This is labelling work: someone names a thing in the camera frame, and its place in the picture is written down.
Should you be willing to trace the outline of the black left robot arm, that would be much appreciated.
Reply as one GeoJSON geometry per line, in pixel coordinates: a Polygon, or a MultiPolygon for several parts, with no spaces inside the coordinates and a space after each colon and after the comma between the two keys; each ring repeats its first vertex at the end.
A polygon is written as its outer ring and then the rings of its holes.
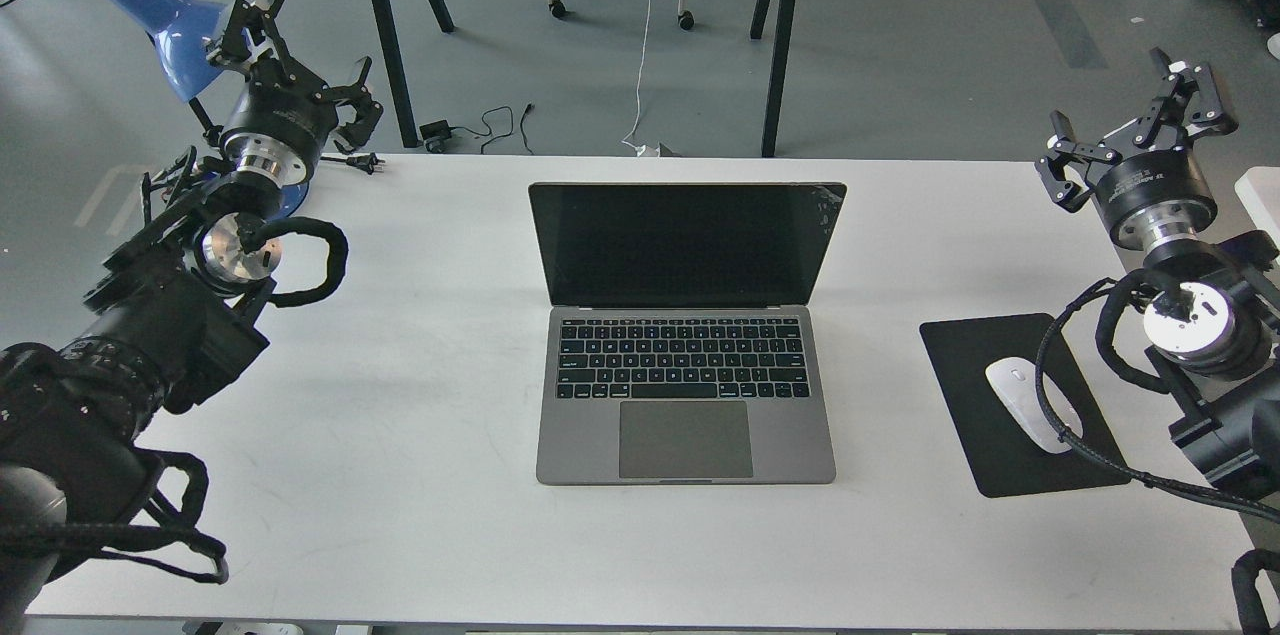
{"type": "Polygon", "coordinates": [[[268,306],[326,300],[349,246],[332,221],[282,216],[284,189],[314,175],[328,140],[367,142],[383,108],[370,58],[328,84],[288,51],[285,0],[237,0],[202,35],[214,70],[244,76],[227,125],[207,138],[212,178],[188,151],[164,211],[106,259],[84,298],[96,320],[63,348],[3,352],[3,631],[41,589],[88,559],[132,561],[223,584],[227,548],[198,530],[209,492],[193,454],[145,449],[156,412],[184,414],[230,385],[268,347],[268,306]]]}

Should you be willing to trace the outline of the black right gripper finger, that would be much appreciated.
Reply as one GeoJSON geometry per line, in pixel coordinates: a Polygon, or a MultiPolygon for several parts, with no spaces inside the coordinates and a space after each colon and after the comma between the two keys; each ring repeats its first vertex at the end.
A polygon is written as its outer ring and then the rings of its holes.
{"type": "Polygon", "coordinates": [[[1098,214],[1100,181],[1123,161],[1119,149],[1106,143],[1082,143],[1062,111],[1050,111],[1053,134],[1047,140],[1046,154],[1036,161],[1036,172],[1050,201],[1069,214],[1092,204],[1098,214]]]}
{"type": "Polygon", "coordinates": [[[1238,131],[1229,99],[1207,61],[1175,61],[1161,47],[1152,47],[1149,56],[1162,84],[1135,122],[1134,146],[1140,151],[1189,151],[1196,140],[1238,131]]]}

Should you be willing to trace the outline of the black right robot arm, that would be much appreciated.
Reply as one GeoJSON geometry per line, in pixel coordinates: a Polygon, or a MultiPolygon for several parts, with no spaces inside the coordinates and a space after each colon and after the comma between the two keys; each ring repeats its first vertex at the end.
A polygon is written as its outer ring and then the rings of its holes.
{"type": "Polygon", "coordinates": [[[1102,300],[1094,344],[1125,383],[1170,396],[1181,417],[1172,444],[1204,485],[1121,467],[1144,485],[1207,506],[1276,520],[1277,246],[1266,230],[1213,245],[1203,238],[1219,206],[1193,155],[1202,137],[1238,124],[1212,67],[1151,58],[1161,84],[1149,105],[1096,143],[1052,111],[1053,134],[1036,161],[1047,196],[1068,213],[1093,205],[1119,248],[1142,265],[1097,280],[1053,321],[1102,300]]]}

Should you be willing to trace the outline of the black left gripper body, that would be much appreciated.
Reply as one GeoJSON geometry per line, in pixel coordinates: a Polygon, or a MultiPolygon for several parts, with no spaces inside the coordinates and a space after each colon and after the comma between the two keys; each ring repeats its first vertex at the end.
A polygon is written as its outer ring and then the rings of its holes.
{"type": "Polygon", "coordinates": [[[315,99],[319,84],[324,79],[317,76],[288,76],[280,65],[251,67],[219,134],[219,151],[279,187],[306,183],[338,125],[337,108],[315,99]]]}

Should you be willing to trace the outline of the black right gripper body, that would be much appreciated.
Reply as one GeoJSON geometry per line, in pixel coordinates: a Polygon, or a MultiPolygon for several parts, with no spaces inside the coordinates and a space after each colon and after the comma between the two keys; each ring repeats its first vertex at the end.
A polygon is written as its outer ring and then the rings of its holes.
{"type": "Polygon", "coordinates": [[[1096,207],[1116,247],[1149,251],[1166,237],[1162,229],[1196,234],[1219,215],[1188,140],[1155,149],[1140,149],[1132,137],[1100,143],[1116,152],[1094,184],[1096,207]]]}

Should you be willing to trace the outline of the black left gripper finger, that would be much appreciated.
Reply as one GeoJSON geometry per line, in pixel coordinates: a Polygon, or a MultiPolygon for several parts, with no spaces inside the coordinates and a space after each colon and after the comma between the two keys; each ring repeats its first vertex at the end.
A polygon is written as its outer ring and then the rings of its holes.
{"type": "Polygon", "coordinates": [[[352,119],[337,125],[333,132],[335,146],[344,155],[352,155],[365,149],[384,114],[384,108],[375,101],[369,90],[370,70],[372,70],[372,58],[358,58],[355,64],[353,82],[349,84],[325,84],[316,93],[316,101],[320,105],[351,108],[352,110],[352,119]]]}
{"type": "Polygon", "coordinates": [[[251,82],[275,79],[297,83],[297,64],[276,28],[285,0],[250,3],[236,0],[215,20],[206,38],[206,61],[216,70],[230,70],[251,82]]]}

